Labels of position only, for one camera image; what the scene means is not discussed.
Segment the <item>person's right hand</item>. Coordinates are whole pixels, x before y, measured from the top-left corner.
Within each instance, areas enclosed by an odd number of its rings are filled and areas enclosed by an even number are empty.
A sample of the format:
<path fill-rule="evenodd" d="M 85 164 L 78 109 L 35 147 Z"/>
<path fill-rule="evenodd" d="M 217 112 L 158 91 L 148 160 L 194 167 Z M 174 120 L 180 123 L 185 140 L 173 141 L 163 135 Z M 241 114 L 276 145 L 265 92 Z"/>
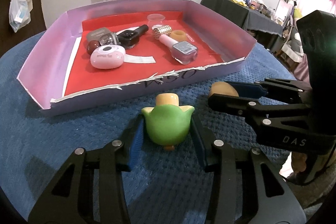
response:
<path fill-rule="evenodd" d="M 305 153 L 291 153 L 291 168 L 295 174 L 306 170 L 307 155 Z"/>

